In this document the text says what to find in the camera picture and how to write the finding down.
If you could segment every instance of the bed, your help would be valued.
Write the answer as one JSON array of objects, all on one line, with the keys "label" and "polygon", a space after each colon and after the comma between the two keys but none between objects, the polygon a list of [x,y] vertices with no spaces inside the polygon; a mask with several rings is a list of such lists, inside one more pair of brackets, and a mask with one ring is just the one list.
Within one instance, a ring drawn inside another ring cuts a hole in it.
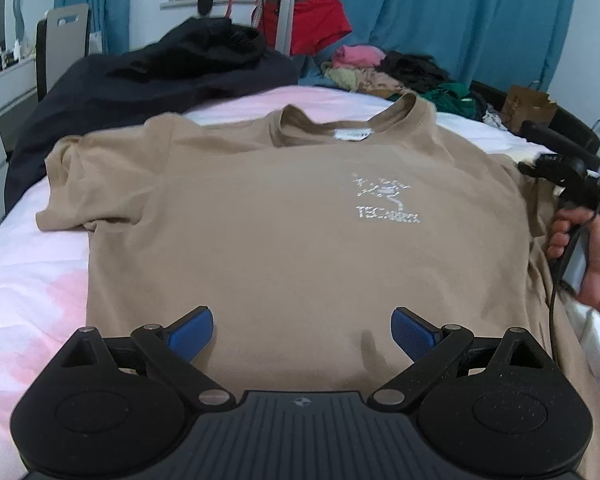
[{"label": "bed", "polygon": [[[201,124],[227,123],[258,118],[286,104],[299,106],[314,121],[326,122],[367,120],[390,103],[362,94],[293,86],[209,103],[187,117]],[[459,116],[438,113],[436,120],[487,153],[522,160],[548,151]],[[46,207],[48,196],[45,178],[27,191],[0,226],[0,480],[25,472],[9,432],[14,405],[62,343],[85,323],[87,234],[40,232],[34,216]],[[600,315],[574,301],[566,303],[600,384]]]}]

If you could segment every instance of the beige t-shirt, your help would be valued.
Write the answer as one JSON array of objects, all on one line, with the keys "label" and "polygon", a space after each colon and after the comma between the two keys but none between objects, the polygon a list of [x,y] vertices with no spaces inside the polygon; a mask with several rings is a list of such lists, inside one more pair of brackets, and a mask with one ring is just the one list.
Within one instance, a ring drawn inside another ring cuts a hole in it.
[{"label": "beige t-shirt", "polygon": [[[206,304],[214,338],[194,364],[234,394],[369,394],[410,364],[390,333],[401,305],[480,336],[523,326],[549,348],[551,190],[437,127],[414,94],[366,123],[165,114],[66,137],[46,166],[40,229],[90,231],[88,323],[122,336]],[[598,479],[600,391],[561,304],[555,322],[594,417],[581,472]]]}]

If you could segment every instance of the pile of clothes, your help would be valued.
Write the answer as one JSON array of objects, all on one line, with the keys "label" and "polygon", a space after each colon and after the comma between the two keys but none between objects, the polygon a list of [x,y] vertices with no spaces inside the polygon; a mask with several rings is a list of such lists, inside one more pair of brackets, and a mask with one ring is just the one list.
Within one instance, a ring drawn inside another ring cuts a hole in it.
[{"label": "pile of clothes", "polygon": [[343,90],[388,99],[393,95],[402,95],[405,87],[388,74],[376,70],[385,56],[382,50],[374,46],[343,45],[334,52],[331,61],[321,64],[320,69]]},{"label": "pile of clothes", "polygon": [[322,73],[339,88],[350,92],[397,100],[408,89],[448,112],[481,121],[487,111],[482,96],[453,80],[432,56],[384,53],[370,45],[341,46]]}]

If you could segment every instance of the metal pole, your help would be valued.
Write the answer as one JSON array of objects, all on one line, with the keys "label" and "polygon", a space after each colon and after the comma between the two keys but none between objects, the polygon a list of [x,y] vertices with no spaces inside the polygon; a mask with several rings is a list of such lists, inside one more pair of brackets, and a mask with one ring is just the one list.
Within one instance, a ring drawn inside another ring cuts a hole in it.
[{"label": "metal pole", "polygon": [[295,2],[296,0],[280,0],[276,50],[285,56],[288,56],[291,50],[291,29],[293,27]]}]

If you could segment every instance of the metal screw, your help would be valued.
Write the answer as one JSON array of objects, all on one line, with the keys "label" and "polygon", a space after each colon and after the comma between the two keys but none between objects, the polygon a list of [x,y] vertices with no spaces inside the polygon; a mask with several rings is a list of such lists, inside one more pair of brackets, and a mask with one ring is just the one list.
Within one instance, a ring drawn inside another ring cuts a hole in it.
[{"label": "metal screw", "polygon": [[397,406],[403,402],[404,393],[399,392],[398,390],[392,390],[391,388],[386,388],[384,390],[376,391],[376,393],[374,393],[374,400],[383,406]]},{"label": "metal screw", "polygon": [[207,406],[222,406],[229,399],[231,399],[229,392],[218,389],[205,390],[198,396],[198,400]]}]

